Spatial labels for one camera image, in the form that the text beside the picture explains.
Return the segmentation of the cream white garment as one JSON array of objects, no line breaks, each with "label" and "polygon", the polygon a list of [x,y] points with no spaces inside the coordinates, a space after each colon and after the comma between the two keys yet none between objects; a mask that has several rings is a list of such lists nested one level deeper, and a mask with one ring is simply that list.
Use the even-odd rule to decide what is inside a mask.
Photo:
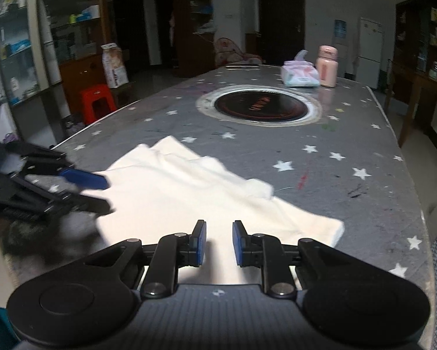
[{"label": "cream white garment", "polygon": [[101,173],[106,190],[87,190],[110,202],[112,213],[96,227],[107,245],[138,238],[145,244],[176,232],[192,232],[206,221],[203,265],[179,271],[183,284],[257,284],[260,271],[236,264],[233,223],[250,234],[274,235],[284,244],[312,238],[334,246],[343,222],[319,216],[275,197],[272,185],[228,171],[216,158],[200,156],[169,136],[141,144]]}]

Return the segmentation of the red plastic stool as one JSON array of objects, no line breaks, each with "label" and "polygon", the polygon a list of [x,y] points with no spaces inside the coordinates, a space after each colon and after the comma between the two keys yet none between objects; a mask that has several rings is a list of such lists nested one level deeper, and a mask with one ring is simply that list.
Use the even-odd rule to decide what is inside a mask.
[{"label": "red plastic stool", "polygon": [[81,91],[81,113],[85,125],[117,110],[111,90],[107,85],[98,84]]}]

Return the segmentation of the white printed paper bag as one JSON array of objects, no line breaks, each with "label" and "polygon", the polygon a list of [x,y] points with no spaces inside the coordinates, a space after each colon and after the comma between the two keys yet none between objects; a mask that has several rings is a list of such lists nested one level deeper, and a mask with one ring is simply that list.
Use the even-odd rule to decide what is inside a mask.
[{"label": "white printed paper bag", "polygon": [[129,82],[126,67],[123,63],[123,53],[116,43],[106,43],[102,48],[102,64],[105,78],[110,89],[117,89]]}]

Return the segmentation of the round induction cooktop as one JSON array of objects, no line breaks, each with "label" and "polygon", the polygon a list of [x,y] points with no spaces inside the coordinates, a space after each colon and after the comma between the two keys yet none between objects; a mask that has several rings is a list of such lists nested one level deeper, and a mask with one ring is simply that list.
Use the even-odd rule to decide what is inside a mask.
[{"label": "round induction cooktop", "polygon": [[294,89],[266,85],[231,85],[199,97],[195,107],[203,115],[253,127],[299,127],[317,123],[320,102]]}]

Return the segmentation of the glass door shelf cabinet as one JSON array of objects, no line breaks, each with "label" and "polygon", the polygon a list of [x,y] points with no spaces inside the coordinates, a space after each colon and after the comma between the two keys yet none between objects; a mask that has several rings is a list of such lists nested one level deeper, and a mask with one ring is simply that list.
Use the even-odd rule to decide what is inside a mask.
[{"label": "glass door shelf cabinet", "polygon": [[68,84],[107,38],[104,0],[0,0],[0,83],[12,106]]}]

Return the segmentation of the dark flat phone on table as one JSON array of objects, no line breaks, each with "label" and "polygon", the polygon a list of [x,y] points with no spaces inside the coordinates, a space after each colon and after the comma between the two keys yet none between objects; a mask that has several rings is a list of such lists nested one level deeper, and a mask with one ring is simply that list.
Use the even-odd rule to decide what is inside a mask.
[{"label": "dark flat phone on table", "polygon": [[258,70],[260,68],[260,65],[253,63],[231,63],[227,64],[225,68],[227,70]]}]

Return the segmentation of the wet wipes pack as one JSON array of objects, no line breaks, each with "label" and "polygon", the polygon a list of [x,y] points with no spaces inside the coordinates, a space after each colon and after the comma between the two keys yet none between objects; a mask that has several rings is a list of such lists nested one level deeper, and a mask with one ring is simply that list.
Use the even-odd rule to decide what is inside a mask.
[{"label": "wet wipes pack", "polygon": [[308,52],[301,50],[291,61],[285,61],[280,76],[286,87],[313,88],[320,85],[320,76],[316,67],[305,59]]}]

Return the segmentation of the colourful kids play tent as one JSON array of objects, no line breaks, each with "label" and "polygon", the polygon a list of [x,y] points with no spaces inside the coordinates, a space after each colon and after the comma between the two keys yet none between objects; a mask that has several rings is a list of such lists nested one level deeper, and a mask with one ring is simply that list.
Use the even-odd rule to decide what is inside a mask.
[{"label": "colourful kids play tent", "polygon": [[218,38],[214,42],[214,53],[216,68],[225,67],[231,63],[262,64],[260,56],[243,52],[235,42],[226,37]]}]

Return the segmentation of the pink thermos bottle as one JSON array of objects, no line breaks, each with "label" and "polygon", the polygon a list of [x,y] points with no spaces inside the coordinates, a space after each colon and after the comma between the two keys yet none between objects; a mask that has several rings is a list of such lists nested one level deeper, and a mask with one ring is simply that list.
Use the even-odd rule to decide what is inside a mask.
[{"label": "pink thermos bottle", "polygon": [[328,45],[319,47],[319,54],[316,60],[316,70],[319,74],[320,85],[327,88],[334,88],[336,85],[338,71],[338,51]]}]

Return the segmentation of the water dispenser with bottle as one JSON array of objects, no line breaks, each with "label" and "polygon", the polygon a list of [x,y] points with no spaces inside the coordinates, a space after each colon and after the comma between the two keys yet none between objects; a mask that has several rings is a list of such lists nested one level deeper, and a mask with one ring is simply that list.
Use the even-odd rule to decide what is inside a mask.
[{"label": "water dispenser with bottle", "polygon": [[337,76],[344,78],[347,69],[348,42],[347,42],[347,23],[343,20],[334,21],[332,45],[336,48],[338,56]]}]

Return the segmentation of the dark wooden side table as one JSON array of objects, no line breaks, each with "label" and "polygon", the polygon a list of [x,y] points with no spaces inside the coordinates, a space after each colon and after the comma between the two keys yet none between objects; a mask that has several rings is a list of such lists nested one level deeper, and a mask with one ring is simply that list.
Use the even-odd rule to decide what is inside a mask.
[{"label": "dark wooden side table", "polygon": [[403,66],[399,62],[390,61],[389,72],[387,73],[386,96],[383,105],[385,113],[389,111],[391,100],[395,99],[393,89],[397,77],[404,78],[412,84],[407,112],[397,140],[398,146],[401,148],[410,134],[417,113],[419,113],[419,118],[417,118],[419,128],[426,130],[427,134],[432,131],[432,118],[437,106],[437,79],[430,78],[422,71]]}]

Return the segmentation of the white refrigerator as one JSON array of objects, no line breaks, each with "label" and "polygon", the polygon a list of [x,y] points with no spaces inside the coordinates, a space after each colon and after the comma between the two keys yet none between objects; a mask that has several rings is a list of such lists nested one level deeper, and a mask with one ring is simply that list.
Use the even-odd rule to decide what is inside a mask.
[{"label": "white refrigerator", "polygon": [[354,62],[355,80],[371,89],[376,89],[378,86],[382,46],[382,25],[360,17],[358,21],[358,51]]}]

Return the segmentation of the dark wooden door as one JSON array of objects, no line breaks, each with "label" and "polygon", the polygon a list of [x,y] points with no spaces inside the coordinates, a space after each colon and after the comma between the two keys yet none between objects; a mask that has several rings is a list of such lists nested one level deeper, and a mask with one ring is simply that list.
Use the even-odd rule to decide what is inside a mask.
[{"label": "dark wooden door", "polygon": [[282,66],[305,48],[305,0],[258,0],[262,58]]}]

